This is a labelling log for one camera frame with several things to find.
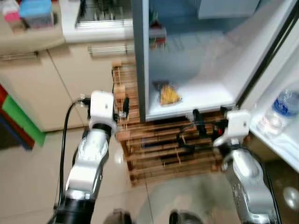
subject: open refrigerator door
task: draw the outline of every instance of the open refrigerator door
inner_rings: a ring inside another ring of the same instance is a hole
[[[279,94],[288,86],[299,88],[299,22],[286,38],[271,63],[242,105],[251,110],[250,131],[299,173],[299,117],[278,135],[264,133],[258,124]]]

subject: countertop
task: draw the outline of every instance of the countertop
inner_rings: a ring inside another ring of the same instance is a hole
[[[61,29],[59,4],[53,3],[53,11],[57,22],[53,28],[26,30],[22,34],[14,34],[9,24],[0,16],[0,55],[28,53],[49,49],[65,42]]]
[[[133,24],[102,22],[99,28],[76,28],[80,0],[60,0],[62,31],[66,42],[89,42],[133,39]]]
[[[124,23],[101,22],[97,28],[76,28],[80,0],[60,0],[53,3],[57,15],[54,28],[26,30],[14,34],[0,16],[0,55],[28,53],[50,49],[65,42],[93,42],[133,39],[132,21]]]

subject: refrigerator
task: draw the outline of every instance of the refrigerator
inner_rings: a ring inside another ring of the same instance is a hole
[[[132,0],[141,121],[227,108],[299,172],[299,119],[277,137],[256,125],[289,84],[299,88],[298,0]],[[181,98],[160,104],[157,83]]]

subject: wooden slat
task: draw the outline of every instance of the wooden slat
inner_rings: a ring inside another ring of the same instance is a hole
[[[127,91],[124,93],[114,93],[114,97],[115,97],[115,100],[118,102],[124,100],[126,97],[128,97],[130,100],[138,98],[135,93],[127,93]]]
[[[139,110],[138,109],[133,109],[129,110],[129,119],[131,118],[139,118]]]
[[[113,73],[116,75],[122,76],[136,76],[136,70],[135,69],[126,69],[126,70],[122,70],[119,69],[119,71],[117,69],[113,70]]]
[[[128,82],[124,82],[126,88],[137,88],[137,83],[128,83]]]
[[[131,95],[135,94],[135,97],[137,98],[138,90],[135,87],[130,87],[130,88],[128,87],[126,88],[126,94],[131,94]]]
[[[193,154],[178,154],[179,159],[181,162],[183,161],[190,161],[202,157],[211,157],[215,158],[215,155],[218,155],[219,153],[213,153],[211,151],[202,151],[200,153],[193,153]],[[160,166],[162,164],[170,164],[170,163],[175,163],[178,162],[178,158],[173,155],[169,156],[168,158],[152,158],[152,159],[146,159],[146,160],[140,160],[140,161],[135,161],[134,166],[136,169],[143,169],[147,167],[154,167],[154,166]]]
[[[114,67],[122,67],[122,66],[132,66],[132,67],[135,68],[135,61],[125,61],[125,62],[123,62],[123,61],[119,60],[119,61],[112,62],[112,67],[113,68]]]
[[[143,169],[133,169],[129,172],[129,174],[130,175],[144,174],[147,172],[175,169],[175,168],[195,165],[195,164],[199,164],[199,163],[201,163],[203,165],[204,165],[204,163],[208,163],[208,165],[209,165],[210,162],[215,162],[215,159],[218,159],[218,160],[221,159],[221,155],[217,155],[215,158],[214,157],[203,157],[203,158],[198,158],[198,159],[194,159],[194,160],[190,160],[190,161],[186,161],[186,162],[182,162],[182,163],[174,163],[174,164],[170,164],[170,165],[166,165],[166,166],[161,165],[161,166],[148,167],[148,168],[143,168]]]
[[[185,133],[184,136],[185,136],[185,139],[193,138],[193,137],[197,137],[198,133],[197,132]],[[146,139],[129,140],[127,142],[127,145],[134,146],[134,145],[150,144],[150,143],[155,143],[155,142],[163,142],[163,141],[170,141],[170,140],[176,140],[176,139],[177,139],[176,135],[157,136],[157,137],[146,138]]]
[[[181,126],[186,126],[191,124],[190,121],[184,120],[184,121],[179,121],[179,122],[173,122],[173,123],[167,123],[167,124],[151,124],[151,123],[143,123],[143,124],[138,124],[134,126],[128,127],[128,130],[138,130],[141,131],[142,129],[145,129],[147,131],[151,130],[157,130],[157,129],[163,129],[163,128],[172,128],[172,127],[181,127]]]
[[[164,175],[157,175],[157,176],[151,176],[151,177],[145,177],[143,174],[139,175],[142,176],[142,178],[134,178],[132,180],[132,184],[139,185],[139,184],[144,184],[144,183],[153,183],[153,182],[161,182],[173,178],[180,178],[180,177],[186,177],[186,176],[192,176],[192,175],[199,175],[199,174],[204,174],[204,173],[209,173],[209,172],[215,172],[218,171],[217,168],[214,170],[211,169],[210,166],[194,166],[191,167],[190,170],[177,170],[176,172],[172,172],[169,174],[164,174]]]
[[[189,144],[208,144],[211,143],[211,139],[196,139],[188,141]],[[162,151],[170,148],[177,148],[179,147],[178,143],[170,143],[170,144],[162,144],[159,146],[151,146],[151,147],[137,147],[136,149],[134,147],[133,151],[134,153],[150,153],[155,151]]]
[[[125,74],[134,74],[134,75],[136,75],[136,68],[134,68],[134,66],[128,66],[128,67],[126,67],[126,68],[124,68],[124,67],[120,67],[119,68],[119,72],[120,73],[125,73]]]
[[[122,83],[134,83],[137,82],[137,77],[130,75],[122,76],[121,73],[117,73],[117,75],[114,76],[114,84],[117,84],[119,81]]]
[[[116,104],[120,103],[121,99],[116,99]],[[138,98],[130,98],[129,106],[138,105]]]
[[[147,154],[133,154],[126,158],[127,161],[134,161],[134,160],[145,160],[155,157],[161,157],[166,155],[173,155],[178,153],[185,152],[186,150],[184,148],[178,148],[178,149],[170,149],[166,151],[159,151],[159,152],[153,152],[153,153],[147,153]]]
[[[124,124],[138,124],[140,123],[140,119],[139,118],[128,118],[128,120],[120,120],[119,124],[120,125],[124,125]]]
[[[156,136],[163,136],[163,135],[168,135],[168,134],[177,134],[179,133],[179,128],[173,128],[173,129],[168,129],[165,131],[154,131],[154,132],[131,132],[130,131],[130,139],[141,139],[141,138],[151,138],[151,137],[156,137]],[[190,128],[188,130],[189,132],[195,131],[196,128]]]
[[[126,97],[126,87],[124,85],[115,85],[113,94],[116,99],[124,99]]]

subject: cabinet handle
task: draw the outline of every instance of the cabinet handle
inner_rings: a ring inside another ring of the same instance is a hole
[[[124,46],[113,46],[113,47],[102,47],[102,48],[87,48],[88,53],[91,57],[97,56],[113,56],[113,55],[128,55],[134,54],[134,45]]]
[[[37,58],[37,56],[38,56],[38,52],[0,55],[0,61],[18,60],[18,59],[33,59],[33,58]]]

